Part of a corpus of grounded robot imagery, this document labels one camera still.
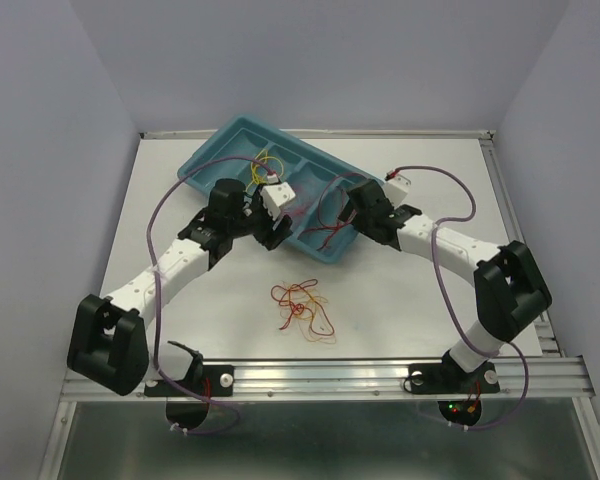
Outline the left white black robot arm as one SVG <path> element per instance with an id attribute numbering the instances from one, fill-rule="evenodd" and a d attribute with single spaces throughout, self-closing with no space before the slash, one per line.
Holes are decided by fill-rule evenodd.
<path id="1" fill-rule="evenodd" d="M 252 194 L 243 182 L 222 178 L 207 205 L 177 234 L 162 255 L 148 250 L 150 265 L 123 286 L 78 305 L 67 367 L 118 395 L 130 394 L 159 363 L 162 309 L 193 280 L 213 269 L 235 240 L 253 237 L 267 250 L 291 234 L 286 207 L 296 198 L 277 176 Z"/>

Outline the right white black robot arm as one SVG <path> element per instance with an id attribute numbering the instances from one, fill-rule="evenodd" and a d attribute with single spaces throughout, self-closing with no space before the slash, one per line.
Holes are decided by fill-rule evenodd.
<path id="1" fill-rule="evenodd" d="M 531 250 L 514 240 L 497 245 L 443 227 L 421 210 L 399 205 L 400 188 L 364 180 L 347 190 L 342 212 L 354 229 L 384 246 L 432 262 L 443 300 L 450 303 L 443 269 L 474 288 L 477 320 L 443 356 L 440 378 L 452 390 L 462 390 L 476 370 L 511 343 L 552 304 L 549 288 Z"/>

